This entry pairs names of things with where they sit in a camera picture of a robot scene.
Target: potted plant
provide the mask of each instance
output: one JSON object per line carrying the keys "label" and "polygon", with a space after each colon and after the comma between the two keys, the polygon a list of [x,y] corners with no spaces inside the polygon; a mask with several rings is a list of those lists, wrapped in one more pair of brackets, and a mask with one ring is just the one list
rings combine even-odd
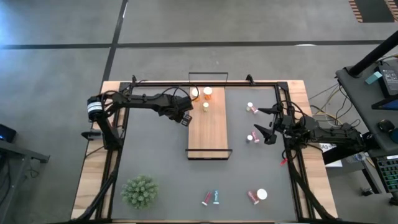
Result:
{"label": "potted plant", "polygon": [[127,184],[122,188],[123,201],[135,209],[148,208],[156,198],[159,189],[152,178],[144,175],[127,180]]}

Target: concrete floor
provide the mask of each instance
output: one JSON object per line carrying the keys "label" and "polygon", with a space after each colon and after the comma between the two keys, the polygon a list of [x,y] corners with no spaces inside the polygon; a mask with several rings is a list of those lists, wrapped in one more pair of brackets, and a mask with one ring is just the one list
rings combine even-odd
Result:
{"label": "concrete floor", "polygon": [[[5,0],[0,44],[110,43],[122,0]],[[377,40],[398,24],[359,24],[348,0],[130,0],[119,42]],[[110,80],[186,80],[188,72],[229,72],[230,80],[301,79],[308,96],[332,86],[335,70],[361,59],[374,45],[118,49]],[[0,50],[0,123],[17,143],[51,155],[40,176],[26,181],[13,223],[69,219],[90,124],[86,99],[96,94],[108,49]],[[326,95],[311,100],[320,106]],[[336,113],[343,97],[330,102]],[[352,109],[342,120],[358,118]],[[366,131],[361,124],[358,129]],[[340,218],[394,223],[387,194],[359,197],[361,173],[330,177]]]}

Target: teal object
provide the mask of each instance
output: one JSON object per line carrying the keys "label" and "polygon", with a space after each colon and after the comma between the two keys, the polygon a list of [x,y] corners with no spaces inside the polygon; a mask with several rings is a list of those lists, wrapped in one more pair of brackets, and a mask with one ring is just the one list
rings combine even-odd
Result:
{"label": "teal object", "polygon": [[369,78],[367,78],[365,80],[365,82],[368,85],[370,85],[370,84],[374,83],[376,80],[378,80],[380,77],[382,77],[381,73],[380,72],[375,72],[375,73],[373,73],[373,75],[369,76]]}
{"label": "teal object", "polygon": [[218,201],[218,190],[214,191],[214,201],[213,204],[218,205],[220,202]]}

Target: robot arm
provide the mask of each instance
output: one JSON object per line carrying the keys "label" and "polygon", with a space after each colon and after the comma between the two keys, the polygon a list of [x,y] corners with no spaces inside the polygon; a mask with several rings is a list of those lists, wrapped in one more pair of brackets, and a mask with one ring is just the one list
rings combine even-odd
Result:
{"label": "robot arm", "polygon": [[[106,107],[104,102],[111,99],[112,103]],[[185,114],[192,110],[191,98],[173,96],[165,93],[154,96],[130,95],[117,91],[107,91],[103,94],[92,96],[87,100],[88,118],[92,122],[97,122],[103,133],[105,149],[120,149],[122,147],[118,131],[112,127],[108,118],[121,108],[147,108],[158,113],[159,116],[167,116],[169,119],[184,126],[188,126],[192,117]]]}
{"label": "robot arm", "polygon": [[276,142],[275,131],[278,131],[290,137],[289,143],[291,146],[304,146],[308,142],[315,142],[336,144],[357,150],[364,147],[361,133],[350,124],[345,123],[338,128],[323,129],[318,121],[307,115],[303,115],[295,123],[293,116],[282,113],[282,105],[274,105],[272,108],[259,108],[258,110],[267,114],[274,114],[274,119],[269,125],[270,129],[258,124],[254,125],[264,136],[265,144],[274,144]]}

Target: orange cup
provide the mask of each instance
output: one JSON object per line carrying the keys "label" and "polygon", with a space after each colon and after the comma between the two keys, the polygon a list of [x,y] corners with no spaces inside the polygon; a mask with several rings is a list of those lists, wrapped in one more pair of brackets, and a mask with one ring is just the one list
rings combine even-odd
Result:
{"label": "orange cup", "polygon": [[210,87],[205,87],[203,89],[203,93],[205,94],[206,100],[211,100],[211,94],[213,93],[213,90]]}

